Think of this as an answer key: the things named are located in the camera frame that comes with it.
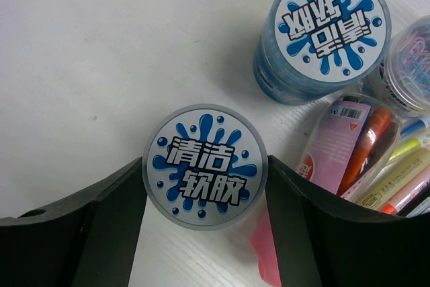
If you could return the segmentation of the clear marker tube pink cap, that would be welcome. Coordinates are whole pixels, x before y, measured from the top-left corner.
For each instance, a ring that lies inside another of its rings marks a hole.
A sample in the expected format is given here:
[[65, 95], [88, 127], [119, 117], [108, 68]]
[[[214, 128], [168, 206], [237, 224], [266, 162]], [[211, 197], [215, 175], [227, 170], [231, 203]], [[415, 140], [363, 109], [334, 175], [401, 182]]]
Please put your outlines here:
[[[356, 204], [358, 194], [398, 138], [398, 118], [366, 96], [344, 95], [318, 119], [297, 168], [303, 179]], [[258, 270], [270, 286], [282, 286], [269, 212], [251, 237]]]

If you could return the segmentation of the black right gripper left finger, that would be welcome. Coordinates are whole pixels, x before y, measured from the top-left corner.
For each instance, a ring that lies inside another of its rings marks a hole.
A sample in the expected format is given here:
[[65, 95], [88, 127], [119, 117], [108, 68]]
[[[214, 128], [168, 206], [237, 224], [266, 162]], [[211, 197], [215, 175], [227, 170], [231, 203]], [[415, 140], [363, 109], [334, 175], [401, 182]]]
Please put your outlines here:
[[137, 158], [70, 196], [1, 219], [2, 286], [127, 286], [146, 206]]

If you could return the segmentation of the blue cleaning gel jar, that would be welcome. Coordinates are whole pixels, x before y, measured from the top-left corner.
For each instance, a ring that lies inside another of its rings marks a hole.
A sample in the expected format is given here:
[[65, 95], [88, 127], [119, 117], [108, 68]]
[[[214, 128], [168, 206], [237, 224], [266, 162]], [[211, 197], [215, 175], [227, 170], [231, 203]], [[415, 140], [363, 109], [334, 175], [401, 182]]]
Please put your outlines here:
[[216, 104], [168, 115], [142, 155], [142, 179], [155, 208], [194, 231], [223, 229], [246, 217], [267, 176], [267, 151], [257, 129]]
[[385, 0], [274, 0], [253, 57], [271, 99], [302, 105], [363, 79], [386, 54]]

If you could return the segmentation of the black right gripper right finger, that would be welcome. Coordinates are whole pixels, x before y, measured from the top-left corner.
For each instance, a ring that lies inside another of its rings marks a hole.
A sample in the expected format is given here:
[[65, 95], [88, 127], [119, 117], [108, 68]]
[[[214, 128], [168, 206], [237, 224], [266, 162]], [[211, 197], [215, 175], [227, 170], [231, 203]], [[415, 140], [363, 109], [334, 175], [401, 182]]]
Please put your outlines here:
[[346, 201], [269, 157], [267, 207], [282, 286], [428, 286], [429, 215]]

